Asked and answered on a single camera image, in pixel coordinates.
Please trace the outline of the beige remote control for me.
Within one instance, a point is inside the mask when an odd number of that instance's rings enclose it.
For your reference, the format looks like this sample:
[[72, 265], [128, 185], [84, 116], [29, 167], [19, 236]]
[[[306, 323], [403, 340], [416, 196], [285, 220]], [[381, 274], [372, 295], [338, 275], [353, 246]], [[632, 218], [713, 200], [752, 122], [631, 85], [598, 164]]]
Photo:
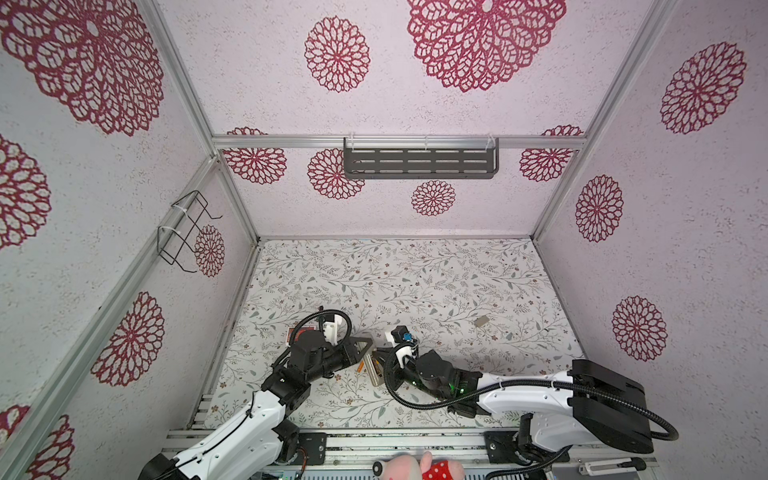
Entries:
[[384, 367], [378, 360], [375, 352], [369, 352], [364, 356], [363, 366], [373, 387], [379, 387], [384, 384]]

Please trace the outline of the beige battery cover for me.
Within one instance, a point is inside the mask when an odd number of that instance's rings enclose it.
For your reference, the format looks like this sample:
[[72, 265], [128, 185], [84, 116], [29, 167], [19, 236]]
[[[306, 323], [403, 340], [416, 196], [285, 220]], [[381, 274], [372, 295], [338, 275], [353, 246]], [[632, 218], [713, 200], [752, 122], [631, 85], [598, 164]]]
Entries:
[[487, 315], [480, 316], [474, 321], [474, 326], [477, 328], [482, 328], [486, 324], [490, 322], [490, 318]]

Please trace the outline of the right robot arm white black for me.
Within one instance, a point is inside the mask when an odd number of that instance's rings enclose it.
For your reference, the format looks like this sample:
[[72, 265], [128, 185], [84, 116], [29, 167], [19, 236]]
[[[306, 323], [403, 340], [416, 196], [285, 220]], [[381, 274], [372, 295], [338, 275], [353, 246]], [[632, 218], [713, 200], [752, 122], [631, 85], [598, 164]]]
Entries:
[[635, 454], [653, 452], [650, 421], [622, 405], [646, 406], [644, 387], [595, 362], [539, 377], [542, 386], [504, 386], [507, 376], [454, 367], [431, 350], [400, 354], [400, 377], [438, 400], [456, 400], [450, 413], [474, 418], [520, 415], [516, 449], [526, 460], [543, 459], [566, 446], [602, 443]]

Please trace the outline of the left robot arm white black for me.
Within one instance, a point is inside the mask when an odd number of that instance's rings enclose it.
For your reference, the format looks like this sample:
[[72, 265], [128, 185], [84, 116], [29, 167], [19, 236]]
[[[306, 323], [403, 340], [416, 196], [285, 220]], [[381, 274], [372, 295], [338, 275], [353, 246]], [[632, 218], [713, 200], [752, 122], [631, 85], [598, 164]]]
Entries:
[[312, 382], [359, 364], [371, 351], [369, 337], [334, 342], [321, 330], [294, 331], [287, 350], [246, 406], [195, 445], [169, 459], [159, 453], [141, 479], [248, 479], [274, 463], [291, 460], [299, 428], [289, 420], [309, 397]]

